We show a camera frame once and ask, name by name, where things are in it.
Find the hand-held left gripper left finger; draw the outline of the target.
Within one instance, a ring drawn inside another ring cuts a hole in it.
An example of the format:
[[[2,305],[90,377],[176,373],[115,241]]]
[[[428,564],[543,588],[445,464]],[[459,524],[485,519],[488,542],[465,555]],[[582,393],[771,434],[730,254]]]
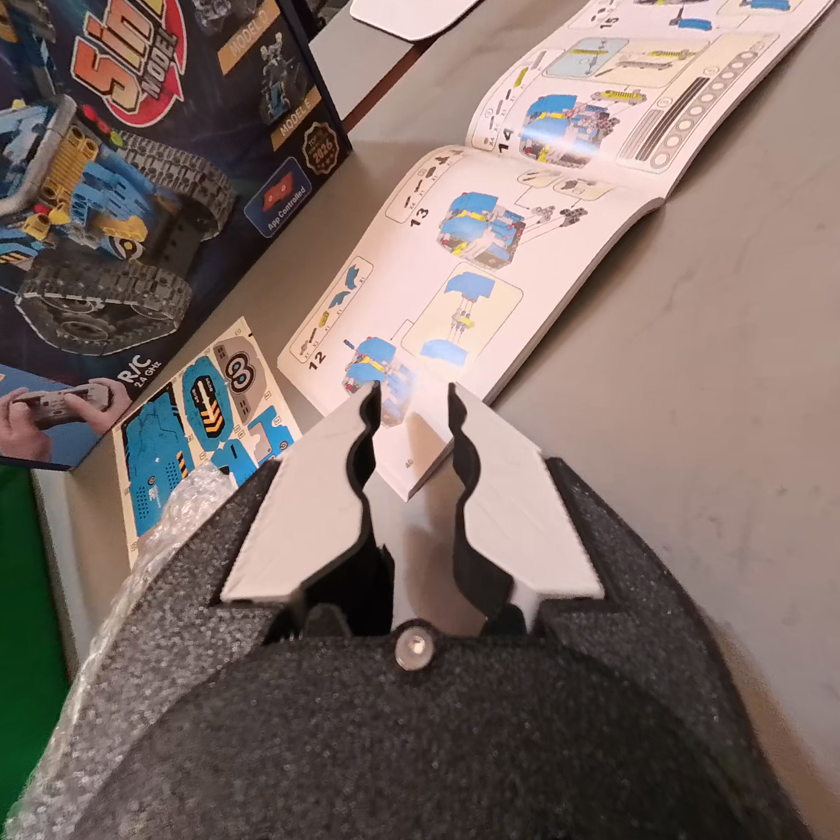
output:
[[[346,563],[378,561],[364,486],[381,409],[380,383],[363,385],[280,459],[222,602],[290,603]]]

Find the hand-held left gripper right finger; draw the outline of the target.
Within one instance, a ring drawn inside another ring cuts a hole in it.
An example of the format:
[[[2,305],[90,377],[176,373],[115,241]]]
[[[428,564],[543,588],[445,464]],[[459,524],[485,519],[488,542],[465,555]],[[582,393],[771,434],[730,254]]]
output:
[[[448,385],[457,587],[482,631],[527,633],[546,602],[603,604],[606,588],[541,449],[464,386]]]

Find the instruction booklet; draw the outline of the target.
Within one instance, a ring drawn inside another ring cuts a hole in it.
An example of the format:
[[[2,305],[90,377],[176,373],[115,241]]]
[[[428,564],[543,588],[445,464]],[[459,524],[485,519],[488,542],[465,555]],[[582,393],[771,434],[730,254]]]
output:
[[[451,449],[448,384],[490,403],[831,4],[589,2],[406,173],[279,371],[324,416],[378,384],[377,469],[408,500]]]

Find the blue sticker sheet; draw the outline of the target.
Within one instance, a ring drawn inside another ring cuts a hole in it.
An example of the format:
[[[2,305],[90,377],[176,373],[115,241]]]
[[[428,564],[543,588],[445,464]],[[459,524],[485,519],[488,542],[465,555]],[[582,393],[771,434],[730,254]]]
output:
[[[172,492],[211,465],[240,487],[301,432],[244,318],[112,430],[129,566]]]

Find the clear plastic bag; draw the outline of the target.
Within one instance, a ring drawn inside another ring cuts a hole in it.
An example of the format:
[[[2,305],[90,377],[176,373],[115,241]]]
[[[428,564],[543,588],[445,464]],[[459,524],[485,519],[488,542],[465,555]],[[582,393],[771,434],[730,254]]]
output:
[[[118,630],[154,577],[165,567],[174,553],[183,546],[204,522],[234,493],[229,476],[213,465],[201,465],[185,478],[164,504],[161,519],[147,534],[139,556],[126,581],[111,603],[109,614],[94,636],[87,658],[81,665],[68,698],[61,710],[56,728],[45,752],[36,764],[28,782],[13,805],[3,825],[2,838],[45,838],[43,829],[26,827],[28,813],[40,813],[37,799],[62,803],[64,792],[60,776],[62,766],[71,754],[71,740],[81,720],[82,705],[90,698],[95,678],[101,670]]]

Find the dark printed toy set box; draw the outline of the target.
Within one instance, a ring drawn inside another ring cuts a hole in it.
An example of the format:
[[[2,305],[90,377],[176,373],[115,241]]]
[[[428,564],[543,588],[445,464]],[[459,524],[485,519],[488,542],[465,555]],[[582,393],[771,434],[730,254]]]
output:
[[[73,469],[352,151],[329,2],[1,2],[2,465]]]

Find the white book stand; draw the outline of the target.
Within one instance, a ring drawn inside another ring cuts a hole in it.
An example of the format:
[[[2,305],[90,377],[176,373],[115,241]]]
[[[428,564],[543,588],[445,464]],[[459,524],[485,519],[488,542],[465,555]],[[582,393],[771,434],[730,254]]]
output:
[[[388,35],[416,43],[442,34],[479,1],[352,1],[351,17]]]

